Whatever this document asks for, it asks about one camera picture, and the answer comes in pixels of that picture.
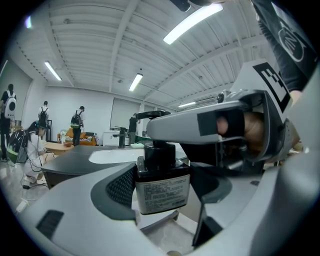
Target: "fluorescent light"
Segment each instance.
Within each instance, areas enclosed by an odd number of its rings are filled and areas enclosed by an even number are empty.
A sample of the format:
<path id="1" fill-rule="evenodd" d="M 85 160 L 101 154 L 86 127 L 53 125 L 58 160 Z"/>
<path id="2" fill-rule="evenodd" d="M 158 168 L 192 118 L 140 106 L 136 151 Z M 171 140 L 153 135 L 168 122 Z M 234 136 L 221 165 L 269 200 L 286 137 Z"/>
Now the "fluorescent light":
<path id="1" fill-rule="evenodd" d="M 208 18 L 209 16 L 222 11 L 224 8 L 221 4 L 211 4 L 206 7 L 202 7 L 192 13 L 190 16 L 181 21 L 174 29 L 171 30 L 169 34 L 163 39 L 168 45 L 171 45 L 178 37 L 180 37 L 188 29 L 192 28 L 194 25 L 200 21 Z"/>
<path id="2" fill-rule="evenodd" d="M 143 76 L 144 76 L 144 75 L 143 75 L 143 74 L 140 74 L 140 73 L 136 74 L 136 76 L 135 76 L 135 78 L 134 78 L 134 80 L 133 80 L 133 82 L 132 82 L 132 84 L 131 84 L 131 86 L 130 86 L 129 91 L 131 91 L 131 92 L 134 91 L 134 89 L 135 89 L 136 86 L 139 84 L 139 82 L 140 82 L 140 80 L 142 79 Z"/>
<path id="3" fill-rule="evenodd" d="M 190 102 L 190 103 L 187 103 L 187 104 L 180 105 L 179 108 L 183 108 L 183 107 L 194 105 L 194 104 L 196 104 L 196 103 L 195 102 Z"/>
<path id="4" fill-rule="evenodd" d="M 54 77 L 56 79 L 58 79 L 59 81 L 61 81 L 61 77 L 56 73 L 56 71 L 54 70 L 54 68 L 51 66 L 50 62 L 46 61 L 44 63 L 46 65 L 46 67 L 51 71 L 51 73 L 54 75 Z"/>
<path id="5" fill-rule="evenodd" d="M 25 24 L 25 27 L 26 27 L 27 29 L 31 29 L 31 27 L 32 27 L 32 24 L 31 24 L 31 16 L 29 16 L 28 18 L 26 18 L 24 24 Z"/>
<path id="6" fill-rule="evenodd" d="M 6 65 L 7 65 L 7 63 L 8 63 L 8 60 L 5 61 L 4 65 L 3 65 L 2 69 L 1 69 L 0 77 L 1 77 L 2 72 L 4 71 L 4 69 L 5 69 Z"/>

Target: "backpack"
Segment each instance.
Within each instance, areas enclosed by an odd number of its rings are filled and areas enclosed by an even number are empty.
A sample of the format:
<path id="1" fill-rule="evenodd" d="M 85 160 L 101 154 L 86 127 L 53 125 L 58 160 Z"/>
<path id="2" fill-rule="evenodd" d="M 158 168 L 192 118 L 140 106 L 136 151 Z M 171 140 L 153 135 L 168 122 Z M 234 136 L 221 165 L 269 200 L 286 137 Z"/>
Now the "backpack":
<path id="1" fill-rule="evenodd" d="M 6 155 L 13 163 L 25 163 L 27 161 L 28 136 L 23 129 L 13 132 L 6 147 Z"/>
<path id="2" fill-rule="evenodd" d="M 17 105 L 17 101 L 15 99 L 16 94 L 13 93 L 12 95 L 10 95 L 9 90 L 7 90 L 6 93 L 8 94 L 8 99 L 6 100 L 2 111 L 4 112 L 5 118 L 13 119 L 15 118 L 15 110 Z"/>
<path id="3" fill-rule="evenodd" d="M 75 115 L 71 118 L 71 128 L 73 129 L 78 129 L 80 127 L 81 124 L 81 115 L 82 111 L 80 111 L 80 113 L 78 114 L 78 110 L 75 112 Z"/>
<path id="4" fill-rule="evenodd" d="M 44 111 L 44 109 L 43 109 L 43 106 L 41 107 L 41 113 L 40 113 L 40 115 L 39 115 L 39 121 L 44 121 L 44 122 L 46 122 L 47 121 L 47 110 L 48 110 L 48 108 L 46 108 L 46 110 Z"/>

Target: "white backpack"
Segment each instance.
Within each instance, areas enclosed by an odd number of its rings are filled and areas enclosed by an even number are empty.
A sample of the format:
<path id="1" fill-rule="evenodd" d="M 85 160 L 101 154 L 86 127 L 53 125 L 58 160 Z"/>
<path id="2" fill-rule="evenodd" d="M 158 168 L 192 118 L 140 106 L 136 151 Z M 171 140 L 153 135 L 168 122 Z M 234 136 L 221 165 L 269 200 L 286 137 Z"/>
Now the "white backpack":
<path id="1" fill-rule="evenodd" d="M 10 91 L 7 90 L 6 93 L 8 94 L 8 99 L 6 100 L 4 104 L 4 117 L 8 119 L 14 119 L 15 118 L 15 110 L 17 106 L 17 101 L 15 99 L 16 94 L 13 93 L 10 95 Z"/>

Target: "bottle label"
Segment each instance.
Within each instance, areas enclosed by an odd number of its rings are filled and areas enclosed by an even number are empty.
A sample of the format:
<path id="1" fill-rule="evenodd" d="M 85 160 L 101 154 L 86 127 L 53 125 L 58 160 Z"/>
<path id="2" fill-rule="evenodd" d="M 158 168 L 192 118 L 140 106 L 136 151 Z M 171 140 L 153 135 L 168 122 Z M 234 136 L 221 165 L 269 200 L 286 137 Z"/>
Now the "bottle label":
<path id="1" fill-rule="evenodd" d="M 151 182 L 135 182 L 141 214 L 169 211 L 188 202 L 190 175 Z"/>

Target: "faucet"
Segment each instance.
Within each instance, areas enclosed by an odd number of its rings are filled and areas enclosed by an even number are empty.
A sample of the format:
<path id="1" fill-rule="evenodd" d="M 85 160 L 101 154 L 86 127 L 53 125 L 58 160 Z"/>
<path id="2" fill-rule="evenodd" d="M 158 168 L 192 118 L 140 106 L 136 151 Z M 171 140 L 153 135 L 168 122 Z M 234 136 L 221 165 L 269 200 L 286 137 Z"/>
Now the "faucet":
<path id="1" fill-rule="evenodd" d="M 126 147 L 126 128 L 125 127 L 119 127 L 119 126 L 115 126 L 120 128 L 120 132 L 119 134 L 113 134 L 113 137 L 119 137 L 119 149 L 124 149 Z"/>

